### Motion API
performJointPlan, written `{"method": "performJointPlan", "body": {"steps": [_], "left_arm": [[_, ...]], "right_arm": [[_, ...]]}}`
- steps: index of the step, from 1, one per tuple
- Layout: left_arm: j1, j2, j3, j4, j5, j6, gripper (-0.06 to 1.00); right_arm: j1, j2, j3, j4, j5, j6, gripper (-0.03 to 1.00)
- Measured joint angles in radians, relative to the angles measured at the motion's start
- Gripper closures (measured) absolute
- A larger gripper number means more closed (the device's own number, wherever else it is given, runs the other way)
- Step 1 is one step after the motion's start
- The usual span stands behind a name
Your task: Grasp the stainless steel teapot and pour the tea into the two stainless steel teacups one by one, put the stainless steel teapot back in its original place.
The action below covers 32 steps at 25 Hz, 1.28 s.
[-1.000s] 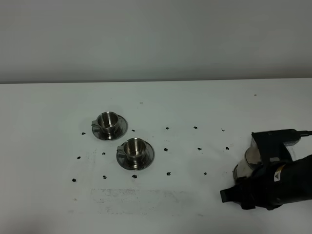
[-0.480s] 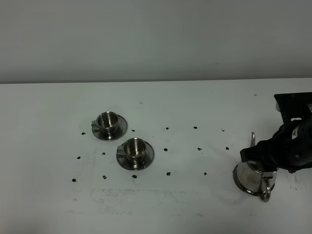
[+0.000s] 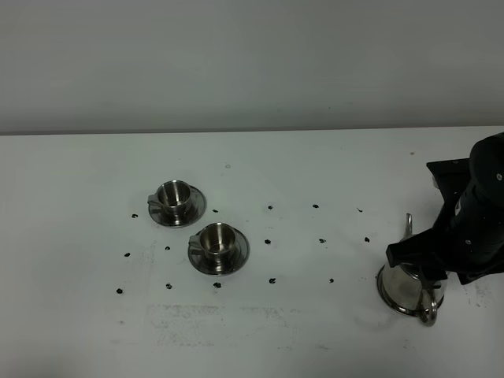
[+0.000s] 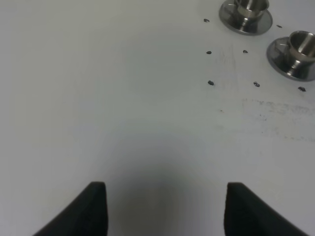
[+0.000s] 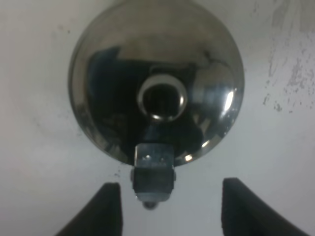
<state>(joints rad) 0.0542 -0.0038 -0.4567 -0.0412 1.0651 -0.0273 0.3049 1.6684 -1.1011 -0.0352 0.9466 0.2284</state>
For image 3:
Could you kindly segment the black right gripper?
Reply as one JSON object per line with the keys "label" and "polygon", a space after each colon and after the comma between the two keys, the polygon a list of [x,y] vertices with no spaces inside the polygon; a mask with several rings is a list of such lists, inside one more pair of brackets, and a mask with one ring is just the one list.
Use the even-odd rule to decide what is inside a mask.
{"label": "black right gripper", "polygon": [[503,206],[472,178],[469,159],[429,162],[427,168],[443,206],[433,230],[387,246],[389,266],[411,265],[420,280],[446,280],[446,271],[454,272],[461,284],[503,272]]}

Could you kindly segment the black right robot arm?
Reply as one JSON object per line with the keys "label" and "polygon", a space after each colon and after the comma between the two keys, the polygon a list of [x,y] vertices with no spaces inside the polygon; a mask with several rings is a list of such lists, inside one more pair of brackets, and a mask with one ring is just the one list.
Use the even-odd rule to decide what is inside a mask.
{"label": "black right robot arm", "polygon": [[444,203],[428,230],[387,247],[391,267],[413,265],[421,279],[461,284],[503,271],[503,135],[476,143],[464,159],[427,164]]}

